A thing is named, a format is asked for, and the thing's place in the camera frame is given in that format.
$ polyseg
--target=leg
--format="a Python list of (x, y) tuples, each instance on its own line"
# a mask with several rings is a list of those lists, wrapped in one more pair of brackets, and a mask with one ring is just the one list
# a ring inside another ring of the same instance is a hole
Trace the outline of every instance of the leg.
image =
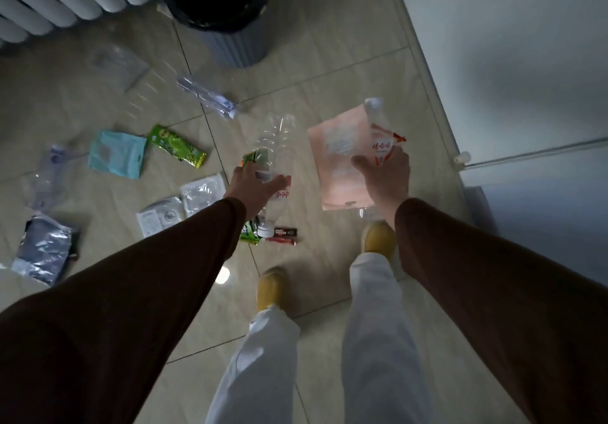
[[(268, 275), (258, 286), (258, 308)], [(271, 302), (263, 302), (249, 324), (243, 345), (219, 383), (206, 424), (291, 423), (300, 328)]]
[[(394, 250), (392, 240), (385, 255)], [(386, 250), (386, 239), (381, 243)], [(429, 392), (388, 259), (362, 253), (350, 268), (350, 284), (353, 304), (342, 344), (346, 424), (430, 422)]]

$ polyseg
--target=brown sleeve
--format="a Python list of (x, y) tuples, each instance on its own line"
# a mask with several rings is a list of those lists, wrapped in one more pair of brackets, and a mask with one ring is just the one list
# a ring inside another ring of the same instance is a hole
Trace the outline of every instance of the brown sleeve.
[(395, 228), (404, 270), (529, 420), (608, 422), (605, 287), (418, 199), (399, 207)]
[(133, 422), (244, 222), (218, 201), (2, 312), (0, 422)]

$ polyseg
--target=pink package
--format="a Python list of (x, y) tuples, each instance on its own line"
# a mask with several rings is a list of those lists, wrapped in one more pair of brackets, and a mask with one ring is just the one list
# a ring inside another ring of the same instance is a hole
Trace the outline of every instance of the pink package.
[(365, 179), (350, 162), (353, 155), (375, 161), (365, 107), (360, 105), (309, 128), (308, 140), (319, 175), (323, 210), (372, 206)]

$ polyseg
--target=trash can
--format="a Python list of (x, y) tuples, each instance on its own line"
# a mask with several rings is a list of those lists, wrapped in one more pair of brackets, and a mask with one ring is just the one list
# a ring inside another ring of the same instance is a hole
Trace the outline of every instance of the trash can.
[(244, 68), (268, 53), (268, 0), (163, 0), (222, 65)]

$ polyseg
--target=light blue plastic bag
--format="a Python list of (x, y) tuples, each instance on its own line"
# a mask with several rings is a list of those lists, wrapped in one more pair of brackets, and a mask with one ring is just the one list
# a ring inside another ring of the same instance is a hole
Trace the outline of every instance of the light blue plastic bag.
[(139, 179), (146, 147), (145, 137), (124, 132), (102, 131), (91, 147), (89, 167), (129, 179)]

